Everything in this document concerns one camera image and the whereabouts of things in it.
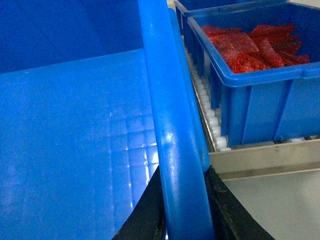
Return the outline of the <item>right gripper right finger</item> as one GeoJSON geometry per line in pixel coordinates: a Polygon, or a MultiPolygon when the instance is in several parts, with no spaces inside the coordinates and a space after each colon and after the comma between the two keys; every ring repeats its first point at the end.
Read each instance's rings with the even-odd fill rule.
{"type": "Polygon", "coordinates": [[[271,240],[211,166],[204,175],[216,240],[271,240]]]}

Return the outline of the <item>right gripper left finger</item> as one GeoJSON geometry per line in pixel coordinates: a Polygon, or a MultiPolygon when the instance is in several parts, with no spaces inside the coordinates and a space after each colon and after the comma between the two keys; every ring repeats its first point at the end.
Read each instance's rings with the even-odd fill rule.
{"type": "Polygon", "coordinates": [[[163,189],[157,167],[134,210],[113,239],[164,240],[166,231],[163,189]]]}

